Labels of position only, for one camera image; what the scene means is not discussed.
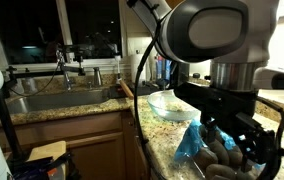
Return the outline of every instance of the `sink faucet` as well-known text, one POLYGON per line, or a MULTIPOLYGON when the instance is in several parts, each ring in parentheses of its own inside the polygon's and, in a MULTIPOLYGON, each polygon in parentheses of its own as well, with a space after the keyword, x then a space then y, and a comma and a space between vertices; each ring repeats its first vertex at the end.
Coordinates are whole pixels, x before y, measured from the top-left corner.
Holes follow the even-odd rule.
POLYGON ((79 76, 85 76, 84 68, 81 65, 81 62, 83 62, 83 57, 80 56, 80 58, 77 58, 77 61, 79 63, 79 67, 66 66, 63 53, 59 48, 57 48, 57 50, 56 50, 56 57, 57 57, 57 60, 58 60, 58 65, 59 65, 61 71, 63 71, 64 83, 66 85, 67 90, 69 91, 69 90, 72 89, 72 81, 69 78, 68 71, 78 72, 79 76))

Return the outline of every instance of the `black pole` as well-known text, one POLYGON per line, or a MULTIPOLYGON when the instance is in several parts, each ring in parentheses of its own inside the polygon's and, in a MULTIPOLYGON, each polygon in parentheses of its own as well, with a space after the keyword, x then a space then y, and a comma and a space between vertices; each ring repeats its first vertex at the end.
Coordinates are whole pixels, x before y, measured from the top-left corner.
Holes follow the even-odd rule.
POLYGON ((9 142, 11 151, 12 151, 12 160, 13 161, 23 161, 25 160, 25 154, 22 151, 19 140, 16 136, 14 126, 10 117, 8 107, 4 100, 3 90, 0 90, 0 120, 2 128, 6 135, 6 138, 9 142))

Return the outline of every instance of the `soap dispenser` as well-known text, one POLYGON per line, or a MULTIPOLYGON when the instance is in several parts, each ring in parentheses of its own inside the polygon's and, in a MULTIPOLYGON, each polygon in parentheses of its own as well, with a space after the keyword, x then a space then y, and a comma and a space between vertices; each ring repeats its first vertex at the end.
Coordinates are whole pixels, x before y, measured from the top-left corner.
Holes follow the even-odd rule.
POLYGON ((27 86, 27 92, 28 93, 36 93, 38 92, 38 89, 36 88, 36 84, 33 77, 27 77, 25 78, 25 84, 27 86))
POLYGON ((103 85, 99 67, 94 67, 94 81, 93 86, 100 87, 103 85))

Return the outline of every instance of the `window frame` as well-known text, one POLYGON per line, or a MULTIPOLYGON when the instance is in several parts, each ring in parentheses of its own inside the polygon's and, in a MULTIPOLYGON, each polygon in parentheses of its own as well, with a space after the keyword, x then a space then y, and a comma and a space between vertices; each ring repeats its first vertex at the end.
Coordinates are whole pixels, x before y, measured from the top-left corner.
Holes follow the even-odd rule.
MULTIPOLYGON (((126 35, 126 20, 125 20, 125 6, 126 3, 123 0, 118 0, 119 5, 119 13, 120 13, 120 29, 121 29, 121 44, 122 44, 122 56, 126 57, 127 52, 127 35, 126 35)), ((64 44, 72 45, 72 38, 70 33, 70 26, 66 11, 65 0, 56 0, 58 16, 60 20, 60 27, 63 35, 64 44)), ((78 66, 77 62, 72 62, 71 58, 74 57, 73 53, 67 54, 68 66, 78 66)), ((83 67, 100 67, 101 70, 115 70, 115 66, 117 62, 114 58, 105 58, 105 59, 84 59, 85 61, 82 63, 83 67)), ((121 69, 128 69, 125 62, 121 61, 120 63, 121 69)), ((0 70, 5 71, 5 69, 9 66, 6 54, 3 49, 3 45, 0 39, 0 70)), ((39 63, 39 64, 18 64, 12 65, 18 69, 18 71, 23 71, 25 68, 29 68, 31 71, 46 71, 53 70, 56 68, 56 63, 39 63)))

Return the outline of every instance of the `wooden cabinet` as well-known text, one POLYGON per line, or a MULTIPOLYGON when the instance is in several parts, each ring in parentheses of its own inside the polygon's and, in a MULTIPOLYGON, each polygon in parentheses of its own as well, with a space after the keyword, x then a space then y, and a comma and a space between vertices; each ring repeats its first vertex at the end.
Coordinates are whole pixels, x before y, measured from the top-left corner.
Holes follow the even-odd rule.
POLYGON ((68 141, 67 148, 82 179, 125 179, 122 132, 68 141))
MULTIPOLYGON (((74 117, 15 127, 23 149, 64 140, 82 179, 149 179, 130 111, 74 117)), ((0 145, 9 145, 0 129, 0 145)))

